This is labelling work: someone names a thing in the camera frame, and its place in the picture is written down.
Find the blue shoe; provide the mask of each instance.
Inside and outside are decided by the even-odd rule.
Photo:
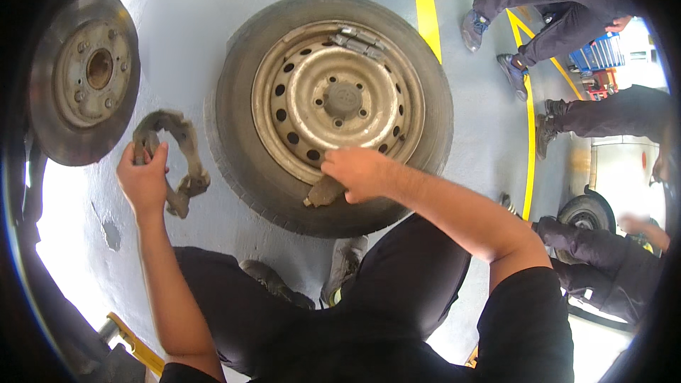
[[[504,70],[504,74],[515,89],[515,95],[521,101],[527,101],[527,89],[525,89],[525,76],[529,74],[527,68],[524,70],[519,70],[514,64],[511,64],[513,55],[511,54],[501,54],[497,55],[497,62],[501,65],[501,69]]]
[[[489,20],[471,9],[461,24],[461,37],[469,51],[480,49],[482,34],[489,28]]]

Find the center cap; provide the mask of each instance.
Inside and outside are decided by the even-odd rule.
[[[331,83],[325,96],[328,98],[324,109],[331,117],[346,119],[355,116],[362,106],[362,91],[351,83]]]

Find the rim ventilation hole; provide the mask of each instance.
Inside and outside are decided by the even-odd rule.
[[[296,144],[298,144],[298,142],[300,142],[300,138],[298,137],[298,135],[295,132],[289,132],[286,135],[286,139],[288,139],[288,141],[290,143],[294,144],[294,145],[296,145]]]
[[[307,151],[307,157],[310,160],[319,160],[319,151],[316,149],[311,149]]]

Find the painted floor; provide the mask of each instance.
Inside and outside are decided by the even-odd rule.
[[[141,118],[169,108],[182,111],[194,123],[200,158],[212,176],[209,191],[192,200],[188,218],[168,217],[173,245],[262,260],[294,290],[316,299],[330,268],[333,241],[288,233],[251,212],[222,179],[204,129],[204,98],[217,85],[227,40],[251,15],[277,0],[122,1],[140,37],[142,80],[137,106],[122,141],[98,164],[82,168],[48,164],[38,249],[57,284],[94,327],[114,311],[161,353],[142,281],[135,224],[118,189],[115,167]],[[374,1],[417,25],[415,0]],[[528,174],[528,111],[524,102],[515,99],[494,58],[514,53],[516,44],[509,18],[502,14],[485,34],[481,49],[470,54],[459,25],[472,1],[434,0],[442,63],[454,99],[454,144],[444,177],[493,199],[505,190],[522,209]],[[525,22],[537,32],[541,25],[539,15],[534,16],[534,23]],[[531,70],[531,82],[538,110],[545,98],[575,99],[550,62]],[[170,145],[169,181],[175,186],[186,163],[176,144]],[[536,164],[530,218],[555,215],[567,201],[570,148],[569,136],[561,134],[551,144],[547,160]],[[371,242],[383,232],[372,234]],[[487,295],[487,266],[473,260],[449,318],[429,339],[448,361],[463,363],[476,345],[475,325]]]

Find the mechanic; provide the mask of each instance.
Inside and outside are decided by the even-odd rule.
[[[538,114],[536,125],[537,157],[546,158],[548,144],[562,132],[582,138],[611,137],[621,134],[648,137],[660,144],[653,174],[656,181],[669,180],[669,154],[678,139],[676,103],[667,92],[632,85],[600,101],[576,100],[566,103],[547,99],[546,115]]]
[[[501,204],[520,217],[508,194],[502,193]],[[565,250],[584,262],[568,265],[551,258],[560,286],[567,293],[630,324],[640,322],[657,288],[669,249],[669,235],[662,228],[632,215],[619,219],[626,233],[642,233],[659,248],[662,255],[658,258],[633,239],[607,229],[577,228],[549,216],[538,222],[523,222],[532,227],[544,245]]]
[[[224,382],[221,359],[256,382],[574,380],[557,274],[539,237],[495,202],[378,151],[328,151],[322,171],[347,187],[348,202],[384,196],[415,213],[366,253],[336,306],[309,310],[273,296],[233,256],[173,249],[166,158],[162,143],[134,166],[130,144],[116,171],[167,354],[162,382]],[[449,364],[424,342],[456,300],[469,254],[489,264],[475,369]]]
[[[461,34],[472,52],[480,49],[482,34],[504,9],[535,5],[547,25],[517,54],[497,61],[521,100],[527,100],[524,76],[528,67],[560,54],[569,54],[606,32],[619,32],[635,15],[631,0],[474,0]]]

